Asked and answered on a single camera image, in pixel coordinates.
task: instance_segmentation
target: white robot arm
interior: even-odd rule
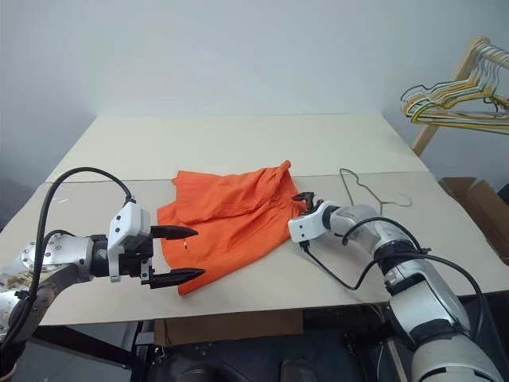
[[[344,244],[355,240],[374,256],[391,295],[390,320],[403,342],[414,350],[413,381],[503,381],[496,366],[470,338],[470,321],[457,296],[423,259],[434,256],[426,255],[403,226],[381,217],[369,205],[339,207],[320,201],[314,206],[313,193],[294,199],[308,204],[303,216],[288,223],[292,241],[305,251],[308,240],[332,232],[342,237]]]
[[[67,176],[80,171],[104,174],[126,190],[125,204],[111,219],[108,237],[77,237],[64,230],[45,234],[49,203],[56,188]],[[102,170],[83,167],[62,175],[46,196],[36,241],[23,248],[11,264],[0,268],[0,381],[14,372],[25,343],[62,290],[94,277],[109,276],[116,283],[122,275],[139,277],[141,284],[151,289],[185,283],[205,270],[181,268],[155,275],[153,240],[177,240],[197,234],[186,227],[150,226],[149,213],[136,204],[127,187]]]

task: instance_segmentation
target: black cable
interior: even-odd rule
[[[409,238],[410,240],[412,240],[412,243],[414,243],[414,246],[415,248],[417,249],[417,252],[419,253],[423,253],[423,250],[421,248],[421,245],[419,244],[419,242],[417,241],[417,239],[415,238],[414,235],[412,235],[412,233],[406,229],[405,227],[403,227],[400,223],[398,223],[396,220],[392,220],[392,219],[389,219],[388,217],[383,217],[383,216],[375,216],[375,217],[370,217],[368,219],[364,219],[364,220],[361,220],[359,223],[355,224],[353,227],[351,227],[347,233],[344,234],[343,236],[343,239],[341,240],[341,243],[343,245],[347,245],[348,244],[348,237],[357,229],[359,228],[360,226],[362,225],[365,225],[366,223],[371,223],[372,221],[385,221],[386,223],[389,223],[389,224],[392,224],[394,225],[395,227],[398,227],[399,229],[401,229]]]
[[[41,207],[41,214],[39,215],[39,224],[37,226],[37,236],[35,241],[35,255],[33,261],[32,282],[30,283],[29,295],[27,298],[21,301],[23,306],[21,307],[21,313],[19,315],[19,318],[17,319],[16,323],[9,329],[9,332],[7,332],[7,335],[2,343],[2,346],[0,347],[0,352],[5,351],[7,347],[10,345],[10,343],[14,340],[14,338],[19,334],[21,328],[28,319],[33,303],[37,299],[37,289],[39,287],[39,281],[41,279],[42,263],[44,261],[44,253],[49,238],[55,235],[55,233],[64,233],[66,235],[72,235],[64,230],[56,230],[50,232],[48,235],[45,236],[46,220],[48,219],[49,205],[51,204],[51,200],[55,195],[56,189],[58,189],[58,187],[64,182],[64,180],[70,177],[71,175],[83,172],[98,173],[100,175],[103,175],[104,177],[108,177],[109,179],[114,181],[117,185],[119,185],[123,192],[126,194],[124,205],[127,204],[128,202],[136,203],[136,201],[132,197],[132,194],[130,193],[130,190],[120,179],[111,175],[110,173],[107,173],[104,170],[96,169],[95,167],[76,167],[75,169],[63,173],[53,182],[53,184],[49,187],[48,192],[46,193],[46,197]]]
[[[348,244],[348,237],[357,229],[359,228],[360,226],[366,224],[366,223],[370,223],[372,221],[385,221],[389,224],[392,224],[394,225],[395,227],[401,229],[409,238],[410,240],[412,240],[412,242],[414,243],[414,246],[415,248],[417,249],[417,252],[418,254],[411,254],[411,255],[408,255],[407,257],[412,257],[414,259],[430,259],[430,260],[433,260],[433,261],[437,261],[439,263],[443,263],[445,265],[448,265],[449,267],[455,269],[456,271],[459,271],[473,286],[474,288],[474,291],[476,292],[476,298],[477,298],[477,302],[479,304],[479,309],[478,309],[478,313],[477,313],[477,323],[476,323],[476,331],[474,333],[474,340],[476,340],[479,335],[480,335],[480,331],[481,331],[481,328],[482,328],[482,324],[483,324],[483,320],[484,320],[484,311],[487,309],[486,308],[486,301],[485,301],[485,298],[484,298],[484,295],[483,295],[483,292],[481,291],[479,285],[477,284],[476,280],[463,268],[461,268],[459,265],[451,262],[451,261],[448,261],[446,259],[442,259],[441,257],[437,257],[437,256],[431,256],[431,255],[427,255],[421,248],[421,245],[419,244],[418,240],[415,238],[414,235],[412,235],[412,233],[406,229],[405,227],[403,227],[400,223],[398,223],[397,221],[395,220],[392,220],[392,219],[389,219],[387,217],[383,217],[383,216],[375,216],[375,217],[371,217],[371,218],[368,218],[368,219],[364,219],[364,220],[361,220],[359,223],[355,224],[353,227],[351,227],[343,236],[343,239],[341,240],[341,242],[343,243],[343,245],[347,245]],[[393,254],[395,257],[397,256],[402,256],[403,254]]]
[[[302,247],[302,250],[309,255],[314,261],[317,262],[317,264],[326,271],[333,279],[335,279],[339,284],[341,284],[343,287],[349,289],[349,290],[357,290],[359,289],[360,285],[362,284],[363,280],[366,277],[366,274],[369,272],[370,269],[373,268],[373,266],[377,263],[379,263],[382,260],[389,259],[390,257],[405,257],[405,258],[412,258],[412,259],[427,259],[436,261],[438,263],[442,263],[444,265],[447,265],[456,271],[460,272],[472,285],[474,288],[474,291],[476,292],[476,298],[479,304],[479,309],[477,312],[477,323],[476,323],[476,329],[474,331],[474,334],[472,336],[472,339],[474,341],[477,341],[479,339],[480,331],[482,329],[483,321],[484,321],[484,311],[486,309],[486,301],[483,295],[483,292],[481,291],[479,284],[477,281],[470,275],[464,268],[460,267],[456,263],[453,263],[452,261],[442,259],[441,257],[432,256],[432,255],[426,255],[423,253],[393,253],[391,255],[385,255],[381,256],[377,259],[374,259],[370,261],[367,266],[363,269],[363,272],[361,273],[357,283],[354,286],[349,286],[347,283],[345,283],[343,280],[341,280],[338,276],[336,276],[332,271],[330,271],[320,260],[318,260],[306,246]]]
[[[372,260],[370,261],[367,266],[364,268],[363,272],[360,274],[360,277],[359,279],[357,280],[357,283],[354,285],[354,286],[349,286],[345,281],[343,281],[342,279],[340,279],[338,276],[336,276],[330,269],[328,269],[319,259],[317,259],[315,257],[315,255],[313,255],[309,249],[307,248],[302,248],[302,250],[311,258],[313,259],[317,264],[318,266],[323,269],[325,272],[328,273],[329,276],[331,276],[333,279],[335,279],[339,284],[341,284],[343,287],[347,288],[348,290],[358,290],[360,285],[363,283],[364,281],[364,278],[366,277],[367,273],[369,272],[370,269],[373,268],[373,266],[375,264],[377,264],[379,261],[378,260]]]
[[[460,267],[458,264],[453,263],[452,261],[442,259],[438,256],[432,256],[432,255],[425,255],[423,253],[393,253],[391,255],[387,255],[379,259],[379,261],[383,259],[388,259],[390,257],[411,257],[414,259],[426,259],[426,260],[432,260],[436,261],[437,263],[442,263],[444,265],[447,265],[448,267],[451,267],[452,269],[460,272],[472,285],[474,288],[474,291],[476,292],[476,298],[477,302],[479,304],[479,309],[477,311],[477,323],[476,323],[476,329],[474,331],[474,334],[472,336],[472,339],[474,341],[477,341],[480,336],[480,331],[482,329],[483,321],[484,321],[484,310],[486,309],[486,300],[484,297],[484,294],[482,290],[480,289],[479,284],[477,281],[470,275],[464,268]]]

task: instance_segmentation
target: table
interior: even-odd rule
[[[339,167],[361,173],[384,200],[386,215],[408,227],[433,254],[451,259],[477,279],[484,292],[509,289],[507,267],[464,210],[436,183],[422,162],[381,115],[302,115],[271,117],[98,118],[49,175],[26,206],[0,234],[0,263],[10,261],[35,236],[38,213],[49,182],[76,166],[97,166],[121,178],[152,214],[173,199],[169,181],[178,169],[241,173],[293,163],[297,187],[318,197],[348,203]],[[107,232],[123,196],[93,173],[62,185],[52,203],[47,229],[76,235]],[[355,203],[374,204],[363,189],[351,190]],[[168,270],[155,242],[153,265]],[[354,283],[370,260],[354,244],[322,237],[313,252],[339,276]],[[437,265],[457,294],[471,294],[454,270]],[[138,279],[109,278],[72,286],[53,303],[43,325],[141,321],[240,311],[296,309],[381,302],[388,298],[381,274],[373,270],[358,292],[344,290],[287,242],[265,258],[182,298],[176,288],[150,290]]]
[[[471,272],[484,292],[509,289],[507,267],[493,253],[483,234],[466,212],[444,193],[430,173],[373,173],[362,175],[384,200],[404,201],[398,192],[412,199],[412,206],[384,207],[387,216],[412,231],[434,255],[451,259]],[[373,203],[366,190],[354,186],[347,177],[355,203]],[[313,190],[317,196],[348,203],[338,176],[295,177],[300,190]],[[156,224],[157,207],[173,199],[173,185],[163,181],[128,181],[138,203],[152,214]],[[1,260],[7,261],[29,242],[37,227],[37,216],[49,184],[39,187],[27,205],[0,235]],[[122,192],[109,181],[65,183],[56,195],[47,229],[64,228],[76,235],[107,232],[110,219],[123,203]],[[161,245],[154,241],[153,266],[168,270]],[[354,244],[343,247],[334,237],[313,242],[313,253],[334,272],[353,284],[370,256]],[[437,269],[457,294],[471,294],[463,277],[438,264]],[[240,311],[297,309],[341,306],[388,299],[382,275],[372,270],[357,292],[339,287],[301,252],[286,242],[265,258],[212,284],[181,297],[176,288],[151,290],[139,279],[123,277],[120,283],[109,278],[95,279],[65,290],[53,303],[43,325],[92,322],[141,321]]]
[[[245,173],[292,162],[293,176],[428,169],[380,114],[99,117],[46,181],[78,166],[122,180],[171,179],[178,169]],[[81,173],[72,181],[103,181]]]

